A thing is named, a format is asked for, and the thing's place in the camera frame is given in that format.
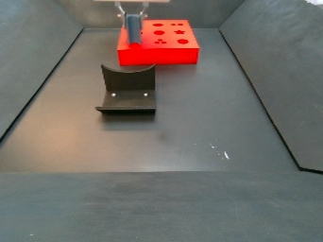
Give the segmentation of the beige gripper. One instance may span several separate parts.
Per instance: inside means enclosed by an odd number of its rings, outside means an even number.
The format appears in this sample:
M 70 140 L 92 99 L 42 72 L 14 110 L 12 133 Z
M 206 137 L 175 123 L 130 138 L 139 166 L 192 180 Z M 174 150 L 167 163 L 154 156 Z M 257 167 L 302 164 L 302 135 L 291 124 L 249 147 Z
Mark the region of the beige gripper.
M 143 9 L 140 11 L 140 16 L 147 18 L 147 10 L 150 8 L 150 3 L 170 3 L 171 0 L 94 0 L 95 2 L 115 2 L 115 7 L 119 10 L 118 17 L 122 18 L 126 16 L 126 11 L 122 6 L 122 2 L 143 2 Z

